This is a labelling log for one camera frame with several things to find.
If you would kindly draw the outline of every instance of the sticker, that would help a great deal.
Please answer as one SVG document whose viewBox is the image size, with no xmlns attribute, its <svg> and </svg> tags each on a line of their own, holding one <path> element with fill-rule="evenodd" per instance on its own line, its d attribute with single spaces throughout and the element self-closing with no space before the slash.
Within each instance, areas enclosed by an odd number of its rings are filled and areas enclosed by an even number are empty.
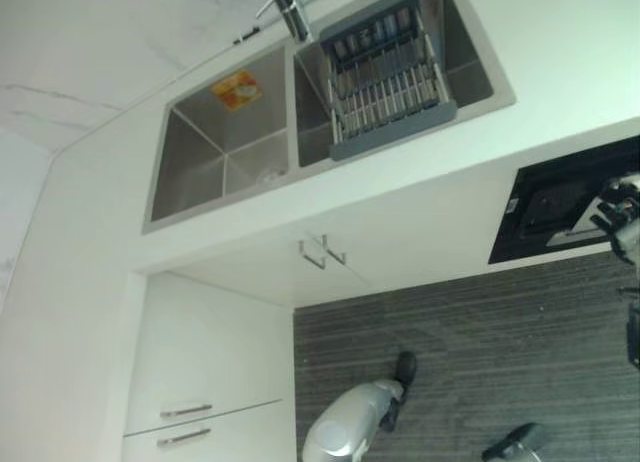
<svg viewBox="0 0 640 462">
<path fill-rule="evenodd" d="M 231 111 L 250 104 L 262 95 L 256 79 L 246 69 L 212 85 L 211 92 L 216 94 L 224 106 Z"/>
</svg>

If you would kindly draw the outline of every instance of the drawer handle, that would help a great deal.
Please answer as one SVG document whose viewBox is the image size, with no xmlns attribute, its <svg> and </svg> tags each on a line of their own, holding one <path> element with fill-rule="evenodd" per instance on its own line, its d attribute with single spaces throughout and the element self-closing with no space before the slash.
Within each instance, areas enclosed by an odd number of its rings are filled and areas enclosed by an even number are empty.
<svg viewBox="0 0 640 462">
<path fill-rule="evenodd" d="M 309 262 L 311 262 L 313 265 L 315 265 L 316 267 L 318 267 L 321 270 L 324 270 L 326 267 L 326 261 L 324 259 L 324 257 L 322 257 L 319 261 L 314 259 L 313 257 L 311 257 L 310 255 L 307 255 L 307 253 L 304 251 L 304 242 L 301 240 L 300 242 L 298 242 L 298 248 L 300 250 L 300 255 L 302 256 L 302 258 L 304 260 L 307 260 Z"/>
<path fill-rule="evenodd" d="M 342 265 L 347 265 L 347 254 L 342 253 L 338 255 L 333 250 L 331 250 L 331 248 L 329 247 L 329 238 L 326 235 L 322 236 L 322 248 L 327 254 L 333 257 L 336 262 Z"/>
<path fill-rule="evenodd" d="M 194 412 L 203 412 L 205 410 L 210 410 L 213 408 L 213 405 L 205 404 L 199 407 L 191 407 L 190 409 L 184 410 L 167 410 L 164 412 L 160 412 L 160 417 L 178 417 L 180 415 L 193 414 Z"/>
<path fill-rule="evenodd" d="M 183 440 L 193 439 L 194 437 L 200 437 L 202 435 L 206 435 L 211 432 L 211 429 L 202 429 L 197 432 L 192 432 L 191 434 L 180 435 L 178 437 L 171 437 L 169 439 L 160 439 L 157 442 L 158 447 L 167 447 L 169 445 L 177 444 L 178 442 L 182 442 Z"/>
</svg>

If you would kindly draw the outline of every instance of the faucet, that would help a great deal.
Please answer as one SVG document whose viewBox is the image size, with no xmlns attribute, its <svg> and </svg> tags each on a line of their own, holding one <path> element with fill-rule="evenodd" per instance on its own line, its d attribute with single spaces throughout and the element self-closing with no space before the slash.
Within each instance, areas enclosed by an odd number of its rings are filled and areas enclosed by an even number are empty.
<svg viewBox="0 0 640 462">
<path fill-rule="evenodd" d="M 256 19 L 260 18 L 274 3 L 282 14 L 291 36 L 297 42 L 306 42 L 311 37 L 311 30 L 300 0 L 267 0 L 256 14 Z"/>
</svg>

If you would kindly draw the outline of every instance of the white cabinet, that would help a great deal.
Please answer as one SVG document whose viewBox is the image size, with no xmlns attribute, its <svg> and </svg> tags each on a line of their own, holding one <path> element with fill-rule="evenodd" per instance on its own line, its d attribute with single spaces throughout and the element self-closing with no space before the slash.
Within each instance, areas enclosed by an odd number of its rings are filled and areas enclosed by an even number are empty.
<svg viewBox="0 0 640 462">
<path fill-rule="evenodd" d="M 173 274 L 149 280 L 126 434 L 293 393 L 290 310 Z"/>
<path fill-rule="evenodd" d="M 324 269 L 303 257 L 300 242 L 304 253 Z M 338 263 L 323 250 L 319 236 L 299 226 L 176 272 L 290 307 L 355 297 L 367 288 L 348 260 L 346 267 Z"/>
<path fill-rule="evenodd" d="M 282 402 L 125 437 L 123 462 L 294 462 Z"/>
<path fill-rule="evenodd" d="M 280 227 L 269 240 L 182 267 L 198 280 L 294 307 L 341 300 L 452 276 L 487 264 L 511 171 L 483 167 L 416 184 Z M 487 194 L 503 193 L 504 198 Z M 322 249 L 346 253 L 346 266 Z M 304 260 L 298 241 L 325 270 Z"/>
</svg>

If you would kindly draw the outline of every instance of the striped carpet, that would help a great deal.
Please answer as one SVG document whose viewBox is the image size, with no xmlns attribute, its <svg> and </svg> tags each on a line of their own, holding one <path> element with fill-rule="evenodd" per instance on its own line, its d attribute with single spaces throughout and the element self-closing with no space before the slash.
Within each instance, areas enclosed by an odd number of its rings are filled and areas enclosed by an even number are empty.
<svg viewBox="0 0 640 462">
<path fill-rule="evenodd" d="M 640 460 L 640 372 L 626 360 L 633 270 L 610 254 L 414 287 L 295 314 L 298 450 L 343 391 L 419 360 L 396 432 L 366 461 L 479 461 L 516 426 L 546 424 L 544 462 Z"/>
</svg>

